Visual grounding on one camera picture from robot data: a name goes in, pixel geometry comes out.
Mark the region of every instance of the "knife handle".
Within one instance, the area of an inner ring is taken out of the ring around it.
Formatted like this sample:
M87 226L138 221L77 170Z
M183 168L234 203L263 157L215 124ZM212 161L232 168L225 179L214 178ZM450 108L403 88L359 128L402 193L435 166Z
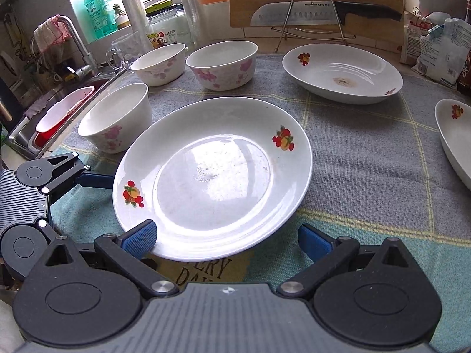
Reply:
M390 18L395 21L401 21L402 19L402 13L385 5L335 1L335 7L342 25L345 25L347 13L367 18Z

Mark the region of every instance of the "supor logo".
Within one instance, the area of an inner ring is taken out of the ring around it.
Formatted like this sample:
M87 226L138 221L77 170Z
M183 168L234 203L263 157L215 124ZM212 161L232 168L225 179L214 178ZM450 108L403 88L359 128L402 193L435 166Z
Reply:
M313 2L310 2L309 4L305 4L305 6L317 6L317 7L330 7L330 4L329 3L321 3L321 4L318 4L318 3L313 3Z

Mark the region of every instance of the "glass jar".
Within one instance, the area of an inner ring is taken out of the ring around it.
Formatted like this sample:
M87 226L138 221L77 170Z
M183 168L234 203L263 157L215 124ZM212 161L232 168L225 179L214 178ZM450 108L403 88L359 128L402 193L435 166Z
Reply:
M193 42L185 12L178 9L177 4L165 5L168 2L157 3L146 9L146 16L149 18L146 33L154 49L176 43L185 44L192 49Z

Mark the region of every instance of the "stainless steel sink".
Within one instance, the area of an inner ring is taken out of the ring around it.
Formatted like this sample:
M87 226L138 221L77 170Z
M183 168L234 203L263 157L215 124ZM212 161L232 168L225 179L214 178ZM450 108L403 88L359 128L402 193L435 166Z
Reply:
M72 123L77 116L97 97L104 89L106 89L113 81L117 79L121 74L125 72L125 69L116 72L111 68L104 68L97 76L83 80L80 83L70 84L66 86L59 86L48 92L52 97L49 99L46 108L40 113L33 116L30 120L26 116L20 121L15 129L10 133L6 143L14 149L16 152L24 156L28 160L40 158L43 154L48 151L55 140L62 134L62 132ZM46 142L41 148L37 149L32 146L32 138L36 136L36 126L43 116L46 115L47 111L56 103L73 91L80 89L85 86L94 86L94 93L84 102L76 112L74 112L65 123L57 130L57 132Z

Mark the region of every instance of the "metal rack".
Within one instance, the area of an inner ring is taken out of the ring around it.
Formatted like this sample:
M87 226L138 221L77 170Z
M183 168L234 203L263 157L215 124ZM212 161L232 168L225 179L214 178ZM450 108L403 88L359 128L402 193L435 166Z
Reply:
M290 6L288 8L288 13L286 15L286 18L284 19L283 28L281 30L279 30L275 27L271 27L271 30L281 33L280 39L278 41L278 45L275 48L275 53L278 52L278 50L280 48L280 45L281 45L281 40L283 39L283 37L286 40L286 39L288 39L288 36L292 36L292 37L295 37L295 38L298 38L298 39L307 39L307 40L321 40L321 41L322 40L323 41L339 41L339 40L342 40L344 45L348 45L347 40L354 39L356 36L355 35L352 35L352 36L345 36L344 35L342 25L341 25L341 22L340 22L340 18L339 18L339 14L337 12L337 8L335 7L335 2L334 2L334 0L330 0L330 1L332 2L332 6L334 7L335 18L337 19L337 24L339 26L340 35L341 35L340 37L321 39L321 38L315 38L315 37L301 36L299 34L289 32L289 28L287 28L288 20L289 20L291 10L293 9L293 4L294 4L294 0L291 0ZM326 31L307 30L307 29L301 29L301 28L297 28L297 27L292 28L292 30L297 30L297 31L302 32L302 33L310 33L310 34L317 34L317 35L319 35L319 34L326 35L326 34L336 33L336 32L332 32L332 31L328 31L328 30L326 30Z

